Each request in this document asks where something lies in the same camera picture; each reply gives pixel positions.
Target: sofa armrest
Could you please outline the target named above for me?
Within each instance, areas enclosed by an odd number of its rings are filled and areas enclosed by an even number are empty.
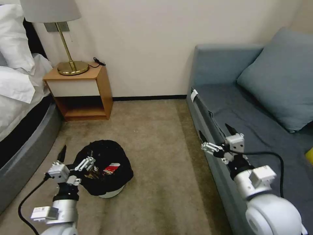
[[[233,83],[259,56],[259,44],[200,44],[196,46],[189,88],[202,84]]]

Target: black trash bag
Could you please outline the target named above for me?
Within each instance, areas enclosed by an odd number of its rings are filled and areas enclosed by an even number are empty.
[[[81,185],[91,195],[99,196],[118,190],[133,178],[134,173],[123,148],[112,140],[90,143],[77,154],[73,165],[77,166],[90,156],[91,151],[95,165],[88,172],[82,171],[80,176]],[[112,163],[119,163],[120,166],[112,174],[106,174],[104,170]]]

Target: sofa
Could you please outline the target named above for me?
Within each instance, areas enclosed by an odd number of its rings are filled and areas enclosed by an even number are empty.
[[[313,170],[305,153],[313,147],[313,123],[288,132],[248,91],[236,82],[263,50],[262,45],[197,45],[187,103],[201,141],[220,144],[230,136],[225,123],[245,135],[245,151],[273,151],[285,164],[284,196],[299,210],[313,234]],[[197,95],[192,101],[191,94]],[[221,159],[205,153],[233,234],[254,234],[240,197]],[[248,156],[255,167],[269,165],[277,174],[272,193],[279,196],[280,163],[271,155]]]

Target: beige carpet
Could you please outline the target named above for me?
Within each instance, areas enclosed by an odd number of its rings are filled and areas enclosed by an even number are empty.
[[[99,139],[124,148],[135,176],[111,199],[79,187],[79,234],[231,234],[185,100],[115,102],[109,121],[64,123],[45,161],[0,216],[0,234],[33,234],[18,218],[19,202],[42,180],[64,144],[69,164]],[[49,180],[37,190],[23,206],[25,217],[34,207],[52,205],[56,186]],[[46,228],[32,223],[39,232]]]

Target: table lamp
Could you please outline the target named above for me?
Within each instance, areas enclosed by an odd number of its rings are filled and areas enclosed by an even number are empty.
[[[58,72],[62,75],[77,75],[86,72],[89,65],[73,61],[58,22],[79,19],[81,14],[75,0],[21,0],[25,19],[33,23],[55,23],[65,47],[69,62],[60,63]]]

